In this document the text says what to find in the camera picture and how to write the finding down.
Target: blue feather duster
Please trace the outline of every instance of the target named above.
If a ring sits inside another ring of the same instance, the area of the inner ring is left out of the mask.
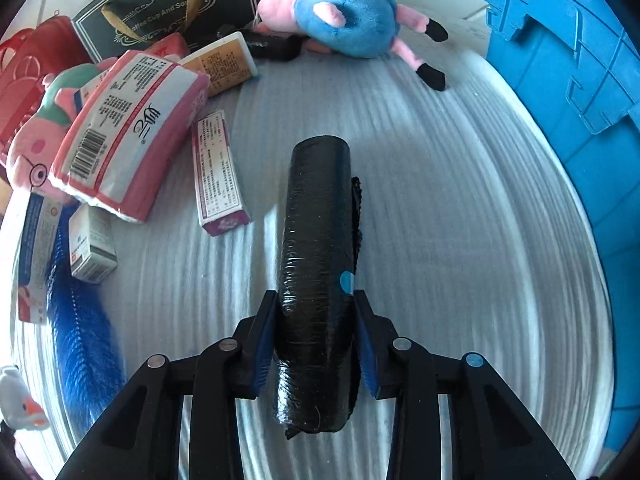
[[[47,282],[47,309],[63,399],[72,422],[85,434],[125,381],[97,285],[71,276],[68,221],[75,209],[64,208],[60,215]]]

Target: metal screw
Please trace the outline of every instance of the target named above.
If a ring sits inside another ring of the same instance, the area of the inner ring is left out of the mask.
[[[394,339],[394,348],[401,351],[408,350],[411,348],[411,341],[405,337],[397,337]]]
[[[146,365],[149,368],[160,368],[161,366],[164,365],[164,363],[166,362],[166,359],[164,358],[163,355],[160,354],[156,354],[156,355],[152,355],[147,361],[146,361]]]
[[[484,364],[484,359],[480,354],[469,354],[466,356],[466,364],[473,368],[479,368]]]
[[[231,352],[236,348],[238,348],[238,341],[236,341],[232,337],[227,337],[226,339],[223,339],[222,341],[220,341],[220,349],[223,352]]]

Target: black plastic bag roll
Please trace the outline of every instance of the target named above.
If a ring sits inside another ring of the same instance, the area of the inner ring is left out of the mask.
[[[347,143],[331,136],[300,142],[289,170],[275,338],[275,412],[289,438],[338,431],[355,405],[359,213]]]

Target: white duck toy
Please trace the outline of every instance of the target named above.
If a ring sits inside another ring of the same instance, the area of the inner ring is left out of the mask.
[[[0,414],[4,423],[14,431],[44,431],[49,427],[47,415],[31,397],[20,370],[15,366],[0,367]]]

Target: pink pig plush toy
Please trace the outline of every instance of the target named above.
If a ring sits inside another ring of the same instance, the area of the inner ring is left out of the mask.
[[[261,0],[263,34],[286,32],[309,36],[309,50],[373,58],[392,51],[435,90],[444,90],[445,75],[416,56],[398,38],[400,25],[445,41],[449,35],[435,20],[395,0]]]
[[[56,77],[46,76],[46,91],[40,108],[20,128],[7,153],[6,174],[14,189],[24,189],[63,203],[71,200],[68,194],[49,182],[49,170],[76,118],[76,91],[115,62],[113,57],[98,65],[87,63],[69,68]]]

